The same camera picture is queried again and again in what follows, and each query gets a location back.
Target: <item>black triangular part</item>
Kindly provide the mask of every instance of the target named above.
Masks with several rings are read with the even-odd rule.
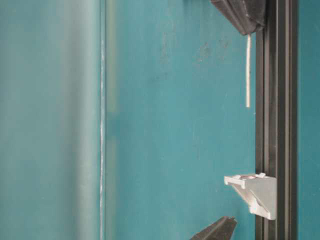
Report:
[[[265,25],[266,0],[211,0],[211,2],[242,35],[254,33]]]
[[[230,240],[236,225],[237,221],[234,217],[223,216],[190,240]]]

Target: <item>white corner bracket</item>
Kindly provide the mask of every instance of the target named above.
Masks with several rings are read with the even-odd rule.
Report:
[[[269,220],[277,217],[277,179],[265,173],[225,176],[224,183],[249,205],[252,214]]]

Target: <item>white string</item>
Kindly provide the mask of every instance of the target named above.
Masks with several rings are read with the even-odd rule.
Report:
[[[251,34],[248,34],[246,45],[245,65],[245,106],[250,108],[250,60],[251,60]]]

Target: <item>teal wall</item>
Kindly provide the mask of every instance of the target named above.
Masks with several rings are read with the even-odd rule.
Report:
[[[106,0],[107,240],[187,240],[221,216],[254,239],[224,185],[255,171],[246,41],[209,0]]]
[[[320,2],[299,1],[298,237],[320,239]]]
[[[99,0],[0,1],[0,239],[99,239]]]
[[[99,2],[0,3],[1,240],[99,239]],[[235,216],[233,239],[253,240],[223,181],[255,171],[246,38],[208,0],[105,7],[106,239],[189,239]]]

